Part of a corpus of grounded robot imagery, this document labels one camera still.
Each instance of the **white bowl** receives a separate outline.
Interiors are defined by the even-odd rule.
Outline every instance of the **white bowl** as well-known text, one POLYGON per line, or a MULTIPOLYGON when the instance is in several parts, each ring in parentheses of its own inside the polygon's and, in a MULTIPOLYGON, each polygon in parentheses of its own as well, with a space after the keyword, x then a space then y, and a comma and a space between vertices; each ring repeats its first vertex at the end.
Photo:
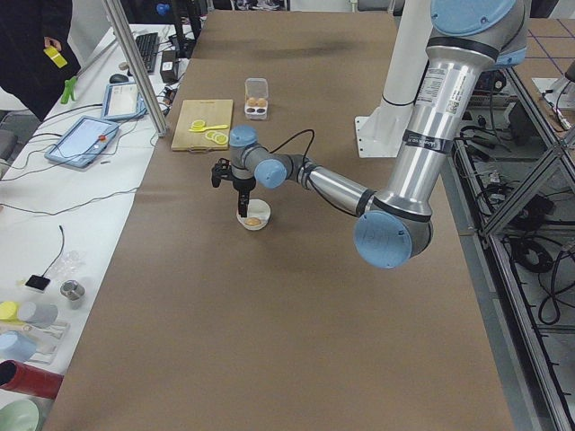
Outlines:
POLYGON ((36 431, 39 422, 38 406, 30 400, 11 402, 0 409, 0 431, 36 431))
POLYGON ((268 224, 270 215, 270 206, 261 199, 250 199, 247 217, 240 217, 239 214, 235 213, 237 221, 248 231, 259 231, 263 229, 266 224, 268 224))

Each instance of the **computer mouse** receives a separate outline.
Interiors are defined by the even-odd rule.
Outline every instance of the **computer mouse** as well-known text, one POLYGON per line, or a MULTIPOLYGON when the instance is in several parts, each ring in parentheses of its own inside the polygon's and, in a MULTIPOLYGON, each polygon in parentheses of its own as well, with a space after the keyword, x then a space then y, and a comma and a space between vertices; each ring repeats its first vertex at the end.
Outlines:
POLYGON ((110 77, 110 84, 126 83, 129 81, 128 77, 123 74, 114 74, 110 77))

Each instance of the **robotic arm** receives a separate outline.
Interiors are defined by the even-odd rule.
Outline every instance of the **robotic arm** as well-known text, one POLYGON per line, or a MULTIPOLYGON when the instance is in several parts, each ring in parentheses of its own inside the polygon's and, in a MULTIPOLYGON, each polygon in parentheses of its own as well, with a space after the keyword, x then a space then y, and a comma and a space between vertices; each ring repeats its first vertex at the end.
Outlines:
POLYGON ((275 189, 293 180, 315 189, 358 217, 359 254, 379 268, 394 268, 420 254, 432 237, 429 197, 480 73, 518 64, 526 52, 530 0, 434 0, 429 67, 389 183, 373 191, 303 155, 270 154, 255 129, 232 130, 231 164, 212 170, 215 187, 231 180, 245 216, 256 181, 275 189))

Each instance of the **wooden cutting board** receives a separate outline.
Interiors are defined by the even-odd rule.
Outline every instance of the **wooden cutting board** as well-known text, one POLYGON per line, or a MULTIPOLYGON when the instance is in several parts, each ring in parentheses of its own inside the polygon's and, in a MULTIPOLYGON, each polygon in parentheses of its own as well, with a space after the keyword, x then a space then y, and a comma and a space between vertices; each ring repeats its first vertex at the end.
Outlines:
MULTIPOLYGON (((192 121, 203 119, 207 126, 220 124, 232 124, 232 109, 234 101, 231 99, 221 100, 189 100, 183 101, 180 117, 173 135, 173 151, 192 151, 204 153, 207 151, 227 150, 228 144, 219 145, 208 140, 205 132, 190 132, 192 121)), ((218 130, 228 136, 230 127, 218 130)))

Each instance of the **tablet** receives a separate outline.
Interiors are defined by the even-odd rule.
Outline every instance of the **tablet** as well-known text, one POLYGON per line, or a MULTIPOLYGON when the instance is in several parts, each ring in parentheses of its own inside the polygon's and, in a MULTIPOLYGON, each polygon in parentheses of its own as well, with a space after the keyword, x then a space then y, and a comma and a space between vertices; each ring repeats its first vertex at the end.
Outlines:
POLYGON ((134 83, 108 84, 102 103, 102 118, 112 121, 137 119, 146 113, 146 105, 134 83))
POLYGON ((84 168, 108 146, 118 129, 119 124, 113 121, 83 116, 45 153, 45 157, 63 166, 84 168))

